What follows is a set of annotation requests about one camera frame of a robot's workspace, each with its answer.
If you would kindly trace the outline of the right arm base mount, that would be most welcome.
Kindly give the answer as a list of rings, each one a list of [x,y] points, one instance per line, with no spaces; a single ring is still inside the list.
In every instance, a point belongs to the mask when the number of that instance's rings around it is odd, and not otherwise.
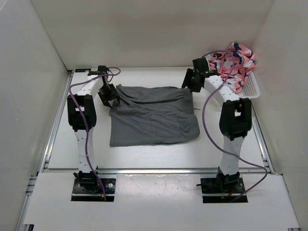
[[[248,203],[244,181],[239,172],[224,175],[218,169],[215,177],[200,178],[196,187],[201,188],[204,204]]]

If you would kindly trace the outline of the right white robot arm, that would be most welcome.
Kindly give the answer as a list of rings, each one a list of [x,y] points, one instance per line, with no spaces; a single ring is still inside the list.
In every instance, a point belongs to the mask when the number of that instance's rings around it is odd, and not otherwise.
[[[240,98],[234,93],[216,71],[204,74],[187,69],[182,84],[192,92],[200,92],[204,88],[221,106],[219,129],[223,135],[223,156],[218,167],[216,187],[221,192],[228,192],[239,183],[239,157],[241,147],[248,131],[252,127],[251,101]]]

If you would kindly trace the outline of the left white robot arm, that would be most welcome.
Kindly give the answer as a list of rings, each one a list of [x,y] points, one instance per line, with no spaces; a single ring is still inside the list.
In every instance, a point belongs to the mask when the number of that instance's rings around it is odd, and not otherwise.
[[[90,70],[84,82],[72,84],[68,90],[68,123],[72,127],[78,145],[79,170],[75,173],[77,183],[90,193],[105,194],[105,186],[94,163],[93,130],[97,123],[94,99],[98,96],[103,105],[111,108],[110,102],[120,102],[120,96],[108,77],[114,77],[112,68],[104,65]]]

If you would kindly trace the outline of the grey shorts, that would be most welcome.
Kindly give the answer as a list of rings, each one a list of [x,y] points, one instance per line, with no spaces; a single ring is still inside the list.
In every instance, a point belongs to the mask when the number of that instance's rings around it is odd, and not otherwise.
[[[120,101],[109,111],[111,147],[177,144],[199,137],[189,89],[117,85],[116,90]]]

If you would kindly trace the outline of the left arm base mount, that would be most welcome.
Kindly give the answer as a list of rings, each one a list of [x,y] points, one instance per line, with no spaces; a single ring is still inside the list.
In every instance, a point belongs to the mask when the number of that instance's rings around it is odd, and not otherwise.
[[[116,178],[97,179],[95,174],[73,173],[75,179],[71,201],[75,202],[113,202],[116,192]]]

